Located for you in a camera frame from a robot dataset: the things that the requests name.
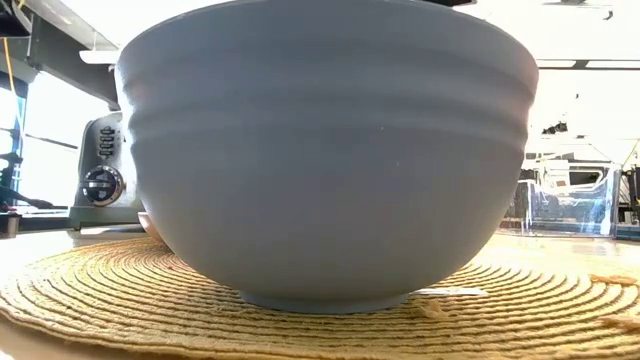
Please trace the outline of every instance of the ceiling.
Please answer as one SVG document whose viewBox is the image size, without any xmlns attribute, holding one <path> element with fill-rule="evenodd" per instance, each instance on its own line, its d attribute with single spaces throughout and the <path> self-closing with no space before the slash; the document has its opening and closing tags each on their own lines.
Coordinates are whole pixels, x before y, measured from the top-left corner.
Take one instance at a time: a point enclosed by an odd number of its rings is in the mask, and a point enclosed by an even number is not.
<svg viewBox="0 0 640 360">
<path fill-rule="evenodd" d="M 106 44 L 122 47 L 174 15 L 229 0 L 43 1 L 63 3 L 103 35 Z M 477 0 L 477 4 L 457 10 L 503 28 L 538 59 L 640 60 L 640 46 L 635 45 L 640 37 L 640 22 L 635 20 L 640 18 L 640 1 L 586 0 L 580 5 L 564 5 L 561 1 Z M 104 44 L 98 42 L 96 48 L 101 50 Z"/>
</svg>

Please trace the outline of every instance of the round placemat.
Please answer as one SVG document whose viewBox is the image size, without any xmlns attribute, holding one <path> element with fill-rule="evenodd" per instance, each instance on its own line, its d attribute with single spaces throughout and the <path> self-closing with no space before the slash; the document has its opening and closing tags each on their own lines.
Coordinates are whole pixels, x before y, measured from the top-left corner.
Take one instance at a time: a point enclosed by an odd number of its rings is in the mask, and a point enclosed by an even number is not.
<svg viewBox="0 0 640 360">
<path fill-rule="evenodd" d="M 436 287 L 370 314 L 258 308 L 153 240 L 80 248 L 0 287 L 11 321 L 65 340 L 216 359 L 640 359 L 640 334 L 603 321 L 640 310 L 636 285 L 478 259 Z"/>
</svg>

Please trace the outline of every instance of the woven placemat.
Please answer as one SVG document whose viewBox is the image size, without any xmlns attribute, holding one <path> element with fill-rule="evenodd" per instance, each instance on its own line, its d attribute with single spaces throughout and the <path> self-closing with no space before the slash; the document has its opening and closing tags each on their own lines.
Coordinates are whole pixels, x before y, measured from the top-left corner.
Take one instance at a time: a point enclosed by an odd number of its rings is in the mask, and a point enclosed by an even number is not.
<svg viewBox="0 0 640 360">
<path fill-rule="evenodd" d="M 244 303 L 153 240 L 112 242 L 30 265 L 0 287 L 0 312 L 69 341 L 201 358 L 640 359 L 640 334 L 602 321 L 640 311 L 636 285 L 495 257 L 436 285 L 488 296 L 414 295 L 371 314 L 300 315 Z"/>
</svg>

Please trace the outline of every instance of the gray bowl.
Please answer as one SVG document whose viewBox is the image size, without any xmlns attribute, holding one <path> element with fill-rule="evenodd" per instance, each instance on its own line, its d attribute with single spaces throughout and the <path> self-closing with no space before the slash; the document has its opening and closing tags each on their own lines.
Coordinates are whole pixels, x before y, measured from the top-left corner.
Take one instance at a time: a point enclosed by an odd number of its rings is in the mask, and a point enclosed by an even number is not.
<svg viewBox="0 0 640 360">
<path fill-rule="evenodd" d="M 251 303 L 351 313 L 484 246 L 537 67 L 422 1 L 233 1 L 134 39 L 117 82 L 140 195 L 176 254 Z"/>
</svg>

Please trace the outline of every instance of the countertop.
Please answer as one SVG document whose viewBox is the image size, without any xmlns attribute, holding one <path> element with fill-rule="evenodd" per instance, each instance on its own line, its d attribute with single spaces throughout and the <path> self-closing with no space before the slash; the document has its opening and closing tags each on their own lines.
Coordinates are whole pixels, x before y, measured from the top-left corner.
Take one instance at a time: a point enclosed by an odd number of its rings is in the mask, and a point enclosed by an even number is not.
<svg viewBox="0 0 640 360">
<path fill-rule="evenodd" d="M 40 258 L 73 248 L 115 240 L 145 237 L 137 228 L 88 229 L 21 234 L 15 239 L 0 240 L 0 281 L 13 271 Z M 623 241 L 588 238 L 524 238 L 494 235 L 480 256 L 491 256 L 493 251 L 504 254 L 507 250 L 513 259 L 520 255 L 566 257 L 559 262 L 563 269 L 553 271 L 588 271 L 580 259 L 587 255 L 603 261 L 631 265 L 640 268 L 640 244 Z M 0 316 L 0 360 L 80 360 L 80 359 L 178 359 L 154 355 L 131 354 L 97 346 L 64 343 L 56 338 L 13 325 Z"/>
</svg>

